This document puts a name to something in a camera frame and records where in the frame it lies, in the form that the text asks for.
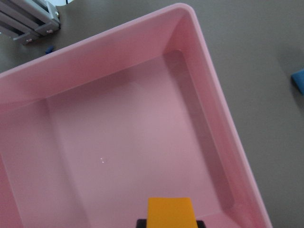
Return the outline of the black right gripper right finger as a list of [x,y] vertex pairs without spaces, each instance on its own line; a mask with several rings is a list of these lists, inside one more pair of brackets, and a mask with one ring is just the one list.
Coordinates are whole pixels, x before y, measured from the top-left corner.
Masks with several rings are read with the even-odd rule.
[[205,223],[202,220],[196,220],[198,228],[205,228]]

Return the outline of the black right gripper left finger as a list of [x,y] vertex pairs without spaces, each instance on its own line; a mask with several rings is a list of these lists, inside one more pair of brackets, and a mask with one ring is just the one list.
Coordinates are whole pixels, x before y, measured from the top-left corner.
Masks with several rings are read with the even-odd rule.
[[136,228],[147,228],[147,219],[138,219],[136,221]]

